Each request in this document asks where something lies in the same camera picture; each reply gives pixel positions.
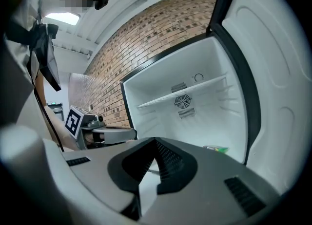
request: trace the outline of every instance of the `white wall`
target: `white wall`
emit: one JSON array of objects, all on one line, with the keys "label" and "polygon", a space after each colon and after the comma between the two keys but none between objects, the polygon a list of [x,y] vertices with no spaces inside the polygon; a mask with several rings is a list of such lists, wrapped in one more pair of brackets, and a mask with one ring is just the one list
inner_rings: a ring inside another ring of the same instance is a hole
[{"label": "white wall", "polygon": [[64,119],[66,119],[69,112],[68,82],[70,73],[59,72],[58,75],[62,89],[56,92],[53,87],[51,87],[50,84],[44,79],[44,95],[48,104],[51,102],[63,103],[63,114]]},{"label": "white wall", "polygon": [[54,47],[54,56],[59,72],[83,74],[87,69],[87,56],[82,53]]}]

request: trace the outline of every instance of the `ceiling light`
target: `ceiling light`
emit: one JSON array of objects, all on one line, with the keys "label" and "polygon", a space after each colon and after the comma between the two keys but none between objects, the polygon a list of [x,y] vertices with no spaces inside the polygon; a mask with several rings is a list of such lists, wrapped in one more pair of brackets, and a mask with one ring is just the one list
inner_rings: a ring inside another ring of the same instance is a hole
[{"label": "ceiling light", "polygon": [[51,13],[46,16],[47,18],[66,22],[75,26],[79,20],[79,16],[72,13]]}]

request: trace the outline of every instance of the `black slot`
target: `black slot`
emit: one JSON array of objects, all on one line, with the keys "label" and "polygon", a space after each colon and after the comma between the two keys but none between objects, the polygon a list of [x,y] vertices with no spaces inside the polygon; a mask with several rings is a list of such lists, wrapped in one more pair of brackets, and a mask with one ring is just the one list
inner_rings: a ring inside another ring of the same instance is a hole
[{"label": "black slot", "polygon": [[83,163],[86,163],[86,162],[89,162],[90,159],[87,158],[87,157],[81,157],[81,158],[76,158],[76,159],[72,159],[72,160],[68,160],[66,161],[67,164],[69,166],[75,166],[75,165],[80,165],[80,164],[83,164]]}]

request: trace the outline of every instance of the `wire shelf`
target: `wire shelf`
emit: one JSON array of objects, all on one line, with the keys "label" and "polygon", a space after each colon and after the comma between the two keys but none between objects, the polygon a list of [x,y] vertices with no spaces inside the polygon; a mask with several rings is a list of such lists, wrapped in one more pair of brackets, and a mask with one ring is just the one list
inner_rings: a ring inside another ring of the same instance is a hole
[{"label": "wire shelf", "polygon": [[186,89],[182,89],[182,90],[177,91],[177,92],[174,92],[174,93],[172,93],[172,94],[168,94],[168,95],[166,95],[166,96],[163,96],[163,97],[154,99],[154,100],[152,100],[152,101],[149,101],[149,102],[147,102],[147,103],[144,103],[144,104],[142,104],[142,105],[137,106],[137,108],[142,108],[142,107],[146,107],[146,106],[151,106],[151,105],[154,105],[154,104],[157,104],[157,103],[160,103],[160,102],[164,102],[164,101],[167,101],[167,100],[170,100],[170,99],[175,99],[175,98],[178,97],[178,96],[181,96],[181,95],[184,95],[184,94],[189,94],[189,93],[192,93],[192,92],[194,92],[194,91],[200,90],[200,89],[205,88],[205,87],[208,87],[208,86],[210,86],[210,85],[213,85],[214,83],[223,80],[225,77],[226,77],[226,76],[223,75],[223,76],[220,76],[220,77],[211,79],[211,80],[207,80],[207,81],[205,81],[205,82],[202,82],[202,83],[199,83],[199,84],[197,84],[197,85],[188,87],[188,88],[186,88]]}]

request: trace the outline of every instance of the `small green item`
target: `small green item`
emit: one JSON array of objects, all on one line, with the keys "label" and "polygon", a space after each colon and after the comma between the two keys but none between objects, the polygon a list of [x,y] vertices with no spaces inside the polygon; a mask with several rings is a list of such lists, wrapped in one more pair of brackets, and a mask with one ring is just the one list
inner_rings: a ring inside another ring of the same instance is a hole
[{"label": "small green item", "polygon": [[229,150],[229,147],[222,147],[222,146],[204,146],[206,149],[215,150],[220,153],[227,153]]}]

